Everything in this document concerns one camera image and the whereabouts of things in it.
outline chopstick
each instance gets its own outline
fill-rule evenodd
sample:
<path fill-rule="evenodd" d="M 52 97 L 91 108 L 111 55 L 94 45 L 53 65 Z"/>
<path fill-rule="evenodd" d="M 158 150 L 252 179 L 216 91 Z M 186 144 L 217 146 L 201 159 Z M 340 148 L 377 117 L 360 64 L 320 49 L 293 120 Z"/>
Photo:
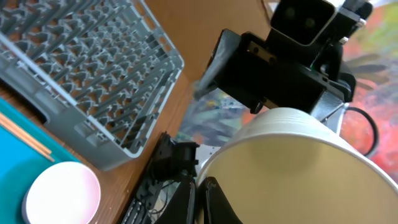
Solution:
<path fill-rule="evenodd" d="M 25 142 L 32 149 L 36 150 L 39 154 L 46 157 L 49 161 L 54 162 L 54 159 L 49 156 L 51 154 L 50 149 L 47 149 L 43 144 L 34 139 L 30 134 L 25 132 L 16 123 L 8 119 L 4 114 L 0 113 L 0 125 L 7 129 L 15 137 Z"/>

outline teal tray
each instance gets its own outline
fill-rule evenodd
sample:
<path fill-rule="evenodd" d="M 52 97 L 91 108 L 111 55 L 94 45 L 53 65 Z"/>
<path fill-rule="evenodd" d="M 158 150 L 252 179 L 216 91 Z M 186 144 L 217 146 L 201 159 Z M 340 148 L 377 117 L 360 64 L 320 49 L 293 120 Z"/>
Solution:
<path fill-rule="evenodd" d="M 0 223 L 24 223 L 22 200 L 36 177 L 56 163 L 78 160 L 3 99 L 0 112 L 49 148 L 55 159 L 50 162 L 0 126 Z"/>

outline gray dish rack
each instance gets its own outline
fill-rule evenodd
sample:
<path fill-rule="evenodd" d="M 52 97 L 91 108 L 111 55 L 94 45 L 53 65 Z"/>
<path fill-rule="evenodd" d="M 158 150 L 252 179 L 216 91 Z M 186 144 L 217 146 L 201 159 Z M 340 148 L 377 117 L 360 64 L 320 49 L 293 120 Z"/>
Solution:
<path fill-rule="evenodd" d="M 44 126 L 101 170 L 139 157 L 183 68 L 144 1 L 0 8 L 0 78 Z"/>

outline white bowl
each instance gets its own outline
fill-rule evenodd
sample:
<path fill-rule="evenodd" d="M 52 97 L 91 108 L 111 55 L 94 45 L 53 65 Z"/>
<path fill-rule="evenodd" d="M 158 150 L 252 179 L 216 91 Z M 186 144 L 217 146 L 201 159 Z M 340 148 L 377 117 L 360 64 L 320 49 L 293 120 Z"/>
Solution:
<path fill-rule="evenodd" d="M 397 224 L 398 185 L 321 122 L 275 108 L 214 153 L 214 177 L 242 223 Z M 204 222 L 204 212 L 197 223 Z"/>
<path fill-rule="evenodd" d="M 100 199 L 100 183 L 91 169 L 61 162 L 36 178 L 25 195 L 22 216 L 29 224 L 89 223 Z"/>

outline wooden table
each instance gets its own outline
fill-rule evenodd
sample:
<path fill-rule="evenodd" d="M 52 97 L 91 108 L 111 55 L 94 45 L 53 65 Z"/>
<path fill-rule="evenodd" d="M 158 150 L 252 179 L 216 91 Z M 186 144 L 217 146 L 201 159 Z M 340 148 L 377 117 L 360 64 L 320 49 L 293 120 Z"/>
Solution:
<path fill-rule="evenodd" d="M 167 131 L 171 136 L 176 135 L 185 110 L 190 102 L 192 92 L 190 86 L 190 82 L 186 76 L 181 74 L 141 156 L 107 172 L 102 172 L 94 168 L 79 154 L 66 146 L 65 143 L 49 133 L 39 121 L 33 108 L 27 104 L 27 101 L 18 96 L 13 89 L 6 86 L 3 82 L 0 83 L 0 97 L 5 99 L 36 125 L 40 126 L 49 136 L 53 137 L 59 144 L 63 145 L 69 152 L 95 172 L 101 185 L 101 203 L 91 223 L 107 224 L 117 222 L 160 134 Z"/>
<path fill-rule="evenodd" d="M 191 82 L 203 75 L 223 29 L 267 38 L 270 26 L 263 1 L 274 0 L 145 0 L 184 58 Z"/>

